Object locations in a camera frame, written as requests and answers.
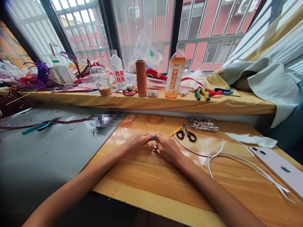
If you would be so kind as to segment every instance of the smartphone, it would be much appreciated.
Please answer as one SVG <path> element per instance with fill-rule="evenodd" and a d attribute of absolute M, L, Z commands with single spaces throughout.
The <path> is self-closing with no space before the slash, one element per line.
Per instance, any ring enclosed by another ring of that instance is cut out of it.
<path fill-rule="evenodd" d="M 294 194 L 303 201 L 303 173 L 270 148 L 249 147 Z"/>

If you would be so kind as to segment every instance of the red braided cord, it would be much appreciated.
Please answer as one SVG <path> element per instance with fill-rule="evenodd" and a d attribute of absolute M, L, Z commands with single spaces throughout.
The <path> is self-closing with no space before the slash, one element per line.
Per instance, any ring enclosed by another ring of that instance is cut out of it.
<path fill-rule="evenodd" d="M 75 122 L 83 122 L 83 121 L 90 120 L 90 119 L 91 119 L 91 116 L 88 117 L 88 118 L 82 118 L 82 119 L 79 119 L 79 120 L 71 120 L 71 121 L 47 120 L 47 121 L 43 121 L 39 124 L 50 122 L 50 121 L 53 122 L 53 123 L 70 124 L 70 123 L 75 123 Z M 36 126 L 36 125 L 39 125 L 39 124 L 26 125 L 26 126 L 16 126 L 16 127 L 0 127 L 0 129 L 15 130 L 15 129 L 21 129 L 21 128 L 30 128 L 30 127 L 33 127 L 33 126 Z"/>

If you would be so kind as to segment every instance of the apple logo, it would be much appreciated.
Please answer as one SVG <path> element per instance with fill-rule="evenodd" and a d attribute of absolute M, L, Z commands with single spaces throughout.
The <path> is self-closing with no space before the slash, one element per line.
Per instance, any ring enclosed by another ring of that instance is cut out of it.
<path fill-rule="evenodd" d="M 286 167 L 281 166 L 281 169 L 283 169 L 285 172 L 290 172 Z"/>

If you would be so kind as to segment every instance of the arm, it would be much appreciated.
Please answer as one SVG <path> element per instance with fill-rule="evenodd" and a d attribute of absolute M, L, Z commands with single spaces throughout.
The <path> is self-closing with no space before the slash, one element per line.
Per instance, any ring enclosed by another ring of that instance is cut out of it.
<path fill-rule="evenodd" d="M 185 156 L 173 138 L 156 133 L 160 153 L 185 173 L 208 198 L 227 226 L 242 227 L 265 226 L 253 213 L 213 180 L 189 157 Z"/>
<path fill-rule="evenodd" d="M 52 226 L 68 209 L 90 192 L 111 167 L 132 151 L 143 150 L 151 138 L 152 135 L 148 133 L 132 135 L 125 143 L 116 147 L 92 166 L 84 169 L 48 197 L 23 226 Z"/>

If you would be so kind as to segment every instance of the hand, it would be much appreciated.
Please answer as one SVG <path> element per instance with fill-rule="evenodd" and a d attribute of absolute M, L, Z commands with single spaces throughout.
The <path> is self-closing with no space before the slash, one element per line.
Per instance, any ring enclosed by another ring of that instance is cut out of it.
<path fill-rule="evenodd" d="M 148 141 L 152 139 L 152 135 L 148 133 L 135 133 L 128 138 L 125 143 L 122 144 L 123 149 L 126 151 L 126 155 L 131 153 L 137 153 L 145 149 Z"/>
<path fill-rule="evenodd" d="M 157 132 L 155 134 L 156 142 L 158 144 L 158 149 L 160 154 L 162 154 L 168 161 L 177 165 L 184 157 L 186 157 L 176 144 L 173 138 L 167 135 Z"/>

